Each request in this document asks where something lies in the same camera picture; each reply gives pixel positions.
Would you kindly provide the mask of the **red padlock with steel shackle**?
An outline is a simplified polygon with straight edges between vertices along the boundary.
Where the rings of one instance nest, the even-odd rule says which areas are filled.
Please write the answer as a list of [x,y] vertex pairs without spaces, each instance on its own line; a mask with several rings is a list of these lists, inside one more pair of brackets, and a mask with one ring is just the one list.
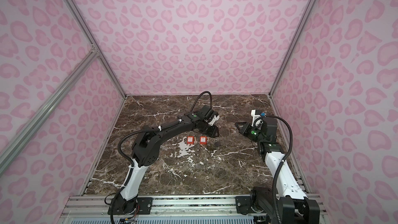
[[195,142],[195,137],[194,137],[194,135],[189,135],[189,136],[187,136],[186,143],[187,143],[188,145],[193,145],[194,142]]

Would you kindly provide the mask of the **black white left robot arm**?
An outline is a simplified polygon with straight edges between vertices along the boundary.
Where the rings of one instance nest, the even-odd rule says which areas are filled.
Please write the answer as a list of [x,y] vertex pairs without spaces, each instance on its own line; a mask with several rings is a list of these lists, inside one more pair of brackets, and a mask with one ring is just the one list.
[[178,116],[174,122],[158,127],[144,126],[123,137],[117,149],[130,165],[122,186],[109,204],[108,214],[131,214],[138,210],[139,187],[148,168],[158,160],[163,143],[193,130],[198,130],[206,138],[217,138],[219,118],[218,112],[205,105],[196,112]]

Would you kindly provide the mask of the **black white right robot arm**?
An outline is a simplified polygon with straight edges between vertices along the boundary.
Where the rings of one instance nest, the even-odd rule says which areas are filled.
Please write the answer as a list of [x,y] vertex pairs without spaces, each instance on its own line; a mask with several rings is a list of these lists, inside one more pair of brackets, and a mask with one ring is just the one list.
[[[287,151],[277,143],[278,121],[281,121],[289,132]],[[319,223],[319,204],[311,200],[298,185],[288,165],[293,148],[293,133],[289,123],[278,116],[261,114],[252,122],[237,122],[235,126],[242,136],[257,144],[258,153],[273,177],[270,187],[254,187],[251,190],[251,203],[247,208],[265,214],[259,221],[266,224]]]

